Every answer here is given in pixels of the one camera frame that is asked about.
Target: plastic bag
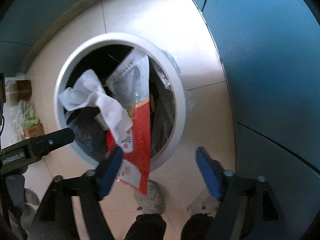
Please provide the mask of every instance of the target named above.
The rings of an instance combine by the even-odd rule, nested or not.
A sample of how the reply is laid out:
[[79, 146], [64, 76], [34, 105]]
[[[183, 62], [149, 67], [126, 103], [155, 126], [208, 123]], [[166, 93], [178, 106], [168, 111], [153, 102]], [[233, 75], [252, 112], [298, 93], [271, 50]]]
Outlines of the plastic bag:
[[67, 112], [67, 125], [75, 133], [75, 142], [97, 162], [106, 158], [108, 148], [106, 133], [95, 120], [100, 110], [97, 107], [84, 107]]
[[[106, 80], [113, 97], [132, 118], [132, 128], [120, 143], [124, 160], [118, 179], [147, 194], [150, 173], [150, 106], [149, 106], [149, 59], [133, 49]], [[108, 152], [116, 146], [112, 134], [107, 132]]]
[[35, 118], [35, 113], [30, 103], [21, 100], [17, 106], [12, 106], [12, 110], [16, 111], [13, 123], [15, 125], [15, 134], [17, 141], [24, 140], [24, 130], [39, 123], [39, 119]]
[[[176, 72], [180, 75], [181, 71], [180, 68], [178, 66], [178, 64], [176, 63], [176, 61], [174, 60], [174, 58], [172, 57], [172, 55], [165, 51], [162, 50], [162, 52], [167, 56], [167, 58], [170, 60], [171, 64], [173, 65], [174, 69], [176, 70]], [[162, 68], [154, 61], [152, 60], [152, 64], [153, 64], [153, 68], [156, 71], [159, 79], [161, 80], [162, 84], [164, 85], [164, 87], [170, 91], [171, 90], [171, 86], [170, 86], [170, 82], [167, 78], [167, 76], [165, 75], [165, 73], [163, 72]], [[196, 102], [197, 102], [197, 98], [195, 96], [193, 96], [193, 94], [189, 91], [184, 91], [184, 95], [186, 98], [186, 115], [188, 116], [192, 110], [192, 108], [195, 106]]]
[[[164, 52], [170, 60], [177, 73], [180, 74], [180, 68], [174, 58], [168, 52], [164, 50], [162, 52]], [[151, 68], [150, 70], [150, 78], [152, 78], [152, 81], [155, 83], [159, 93], [153, 129], [151, 130], [151, 156], [153, 157], [161, 150], [169, 139], [174, 123], [175, 104], [167, 76], [154, 60], [151, 60], [151, 63], [153, 65], [153, 69]], [[188, 91], [184, 91], [184, 94], [186, 99], [186, 115], [188, 116], [196, 104], [196, 97]]]

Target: white towel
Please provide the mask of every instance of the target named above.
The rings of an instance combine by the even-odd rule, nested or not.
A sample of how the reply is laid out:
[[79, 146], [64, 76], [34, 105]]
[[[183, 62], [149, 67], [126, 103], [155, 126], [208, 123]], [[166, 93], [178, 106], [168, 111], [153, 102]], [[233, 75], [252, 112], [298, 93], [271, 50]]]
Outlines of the white towel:
[[92, 69], [85, 71], [73, 88], [67, 88], [58, 95], [63, 107], [73, 111], [86, 106], [99, 107], [100, 113], [108, 125], [117, 144], [127, 137], [132, 120], [120, 103], [106, 95], [101, 82]]

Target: black pants leg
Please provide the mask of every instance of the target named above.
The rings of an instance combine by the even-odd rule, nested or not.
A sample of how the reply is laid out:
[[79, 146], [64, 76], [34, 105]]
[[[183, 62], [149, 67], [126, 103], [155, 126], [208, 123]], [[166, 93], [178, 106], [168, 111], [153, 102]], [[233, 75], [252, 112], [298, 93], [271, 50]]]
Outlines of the black pants leg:
[[[212, 217], [193, 215], [184, 225], [181, 240], [204, 240]], [[163, 240], [166, 223], [158, 214], [138, 215], [124, 240]]]
[[212, 219], [204, 214], [193, 215], [182, 229], [181, 240], [204, 240]]
[[124, 240], [163, 240], [166, 227], [158, 214], [138, 215]]

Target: metal bolt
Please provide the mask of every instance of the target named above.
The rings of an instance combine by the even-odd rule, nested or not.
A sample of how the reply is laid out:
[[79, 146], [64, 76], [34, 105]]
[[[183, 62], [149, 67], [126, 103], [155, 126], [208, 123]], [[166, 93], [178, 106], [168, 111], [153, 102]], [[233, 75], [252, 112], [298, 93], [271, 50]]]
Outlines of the metal bolt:
[[231, 170], [224, 170], [224, 171], [223, 171], [223, 174], [224, 174], [225, 176], [232, 177], [233, 174], [234, 174], [234, 172], [231, 171]]
[[62, 181], [62, 180], [63, 180], [63, 177], [60, 176], [60, 175], [55, 176], [54, 179], [53, 179], [54, 182], [59, 182], [59, 181]]
[[262, 175], [258, 176], [258, 181], [266, 182], [266, 178]]
[[95, 170], [88, 170], [88, 171], [85, 173], [85, 175], [86, 175], [87, 177], [93, 176], [94, 174], [96, 174], [96, 171], [95, 171]]

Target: tile floor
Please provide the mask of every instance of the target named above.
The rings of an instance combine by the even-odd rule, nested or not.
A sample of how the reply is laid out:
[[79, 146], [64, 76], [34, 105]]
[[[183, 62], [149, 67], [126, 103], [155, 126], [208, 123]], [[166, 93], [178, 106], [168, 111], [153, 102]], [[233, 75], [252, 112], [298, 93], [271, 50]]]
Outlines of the tile floor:
[[[180, 238], [181, 229], [188, 219], [186, 207], [205, 187], [194, 160], [196, 147], [204, 146], [225, 169], [235, 168], [233, 118], [217, 51], [192, 0], [148, 0], [143, 4], [141, 1], [104, 0], [89, 8], [46, 45], [26, 77], [32, 82], [36, 116], [48, 133], [57, 129], [53, 112], [57, 76], [70, 53], [82, 42], [106, 31], [127, 32], [144, 37], [173, 55], [181, 68], [181, 82], [186, 90], [195, 95], [197, 104], [187, 117], [175, 153], [153, 171], [150, 178], [160, 184], [166, 199], [163, 215], [167, 222], [165, 239], [176, 240]], [[139, 13], [134, 14], [133, 18], [127, 16], [136, 9]], [[185, 23], [190, 23], [195, 31], [186, 33], [185, 29], [180, 28]], [[154, 26], [153, 31], [147, 28], [150, 25]], [[170, 42], [165, 42], [163, 37], [170, 37]], [[36, 192], [42, 196], [52, 176], [60, 174], [70, 178], [82, 175], [91, 168], [71, 147], [65, 146], [50, 153], [44, 162], [39, 163], [39, 168], [29, 174], [29, 178], [39, 181], [29, 184], [29, 187], [38, 187]], [[100, 206], [115, 238], [123, 239], [139, 214], [132, 188], [116, 182]], [[78, 199], [74, 199], [74, 209], [81, 239], [88, 239]]]

